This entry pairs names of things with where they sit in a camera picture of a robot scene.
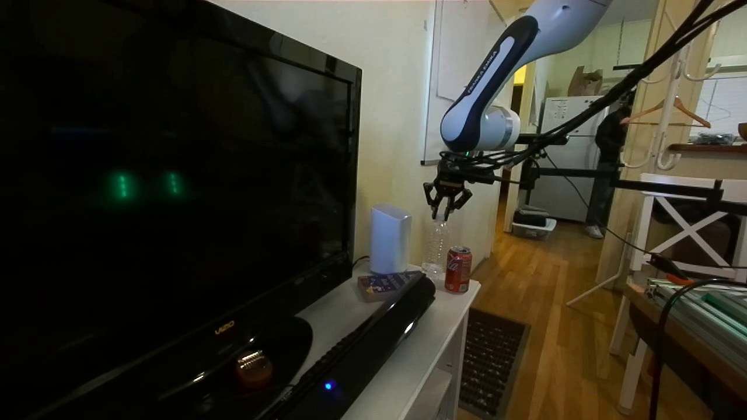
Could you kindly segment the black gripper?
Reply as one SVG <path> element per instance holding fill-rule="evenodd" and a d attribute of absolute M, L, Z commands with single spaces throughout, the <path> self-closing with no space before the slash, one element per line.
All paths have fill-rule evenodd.
<path fill-rule="evenodd" d="M 493 160 L 477 157 L 477 154 L 454 154 L 444 151 L 437 164 L 437 177 L 432 182 L 422 182 L 425 203 L 430 208 L 430 216 L 439 216 L 439 193 L 449 193 L 447 216 L 462 210 L 471 199 L 466 185 L 493 185 L 494 168 Z"/>

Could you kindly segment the robot base platform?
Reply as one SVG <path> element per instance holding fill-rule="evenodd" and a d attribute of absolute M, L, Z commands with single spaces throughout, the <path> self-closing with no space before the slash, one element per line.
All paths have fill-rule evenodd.
<path fill-rule="evenodd" d="M 625 364 L 622 404 L 633 404 L 645 353 L 651 353 L 650 420 L 659 417 L 660 374 L 671 369 L 714 420 L 747 417 L 745 320 L 723 312 L 713 293 L 745 291 L 736 280 L 627 280 L 623 320 L 637 333 Z"/>

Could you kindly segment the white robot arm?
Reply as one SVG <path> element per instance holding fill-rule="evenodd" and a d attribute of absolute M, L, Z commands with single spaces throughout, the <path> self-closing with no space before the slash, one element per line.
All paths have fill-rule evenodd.
<path fill-rule="evenodd" d="M 513 72 L 536 59 L 576 47 L 602 18 L 612 0 L 534 0 L 511 21 L 491 47 L 479 69 L 447 109 L 439 136 L 437 177 L 425 182 L 425 201 L 434 220 L 447 222 L 471 192 L 466 164 L 471 151 L 511 149 L 521 132 L 521 117 L 494 105 L 498 94 Z"/>

